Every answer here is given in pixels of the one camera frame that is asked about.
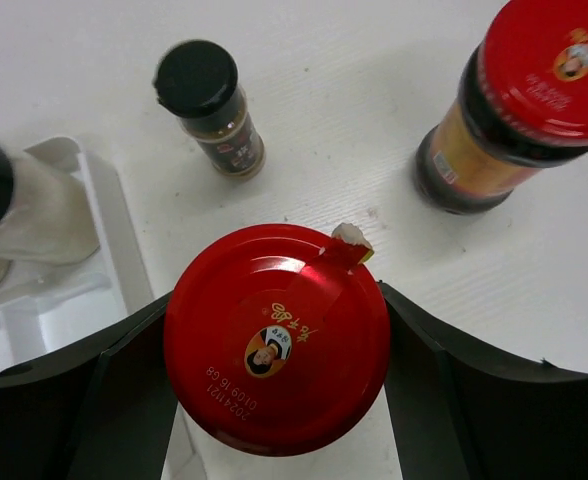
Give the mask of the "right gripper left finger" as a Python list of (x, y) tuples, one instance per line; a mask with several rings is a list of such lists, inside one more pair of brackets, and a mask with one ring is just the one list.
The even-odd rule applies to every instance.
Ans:
[(0, 372), (0, 479), (158, 479), (177, 398), (163, 296)]

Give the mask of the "black-cap white salt bottle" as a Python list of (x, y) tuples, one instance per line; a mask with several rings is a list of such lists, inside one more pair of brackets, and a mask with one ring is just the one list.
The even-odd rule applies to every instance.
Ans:
[(69, 265), (98, 248), (83, 183), (0, 145), (0, 284), (13, 261)]

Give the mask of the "black-cap dark spice bottle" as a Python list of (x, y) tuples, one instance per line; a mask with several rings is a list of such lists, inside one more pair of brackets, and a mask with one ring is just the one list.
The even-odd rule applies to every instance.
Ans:
[(222, 174), (251, 177), (265, 161), (265, 146), (248, 110), (231, 54), (208, 40), (168, 50), (157, 65), (157, 102), (174, 115)]

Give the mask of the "white divided organizer tray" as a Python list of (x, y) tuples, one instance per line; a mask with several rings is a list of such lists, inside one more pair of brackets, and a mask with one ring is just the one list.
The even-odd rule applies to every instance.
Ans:
[[(99, 248), (84, 261), (69, 265), (11, 263), (0, 284), (0, 372), (101, 331), (159, 299), (152, 295), (115, 170), (66, 136), (18, 152), (83, 183)], [(177, 402), (158, 479), (205, 475)]]

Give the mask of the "red-lid sauce jar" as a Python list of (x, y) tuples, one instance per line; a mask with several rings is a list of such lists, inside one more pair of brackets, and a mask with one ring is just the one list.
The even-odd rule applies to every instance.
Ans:
[(232, 232), (203, 250), (171, 293), (164, 356), (190, 418), (220, 442), (271, 457), (324, 447), (378, 396), (390, 321), (353, 224)]
[(446, 212), (484, 213), (587, 152), (588, 1), (509, 1), (418, 147), (415, 184)]

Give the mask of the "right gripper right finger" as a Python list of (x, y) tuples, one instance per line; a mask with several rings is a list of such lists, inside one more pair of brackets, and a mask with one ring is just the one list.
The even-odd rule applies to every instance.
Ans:
[(588, 374), (501, 350), (379, 285), (405, 479), (588, 479)]

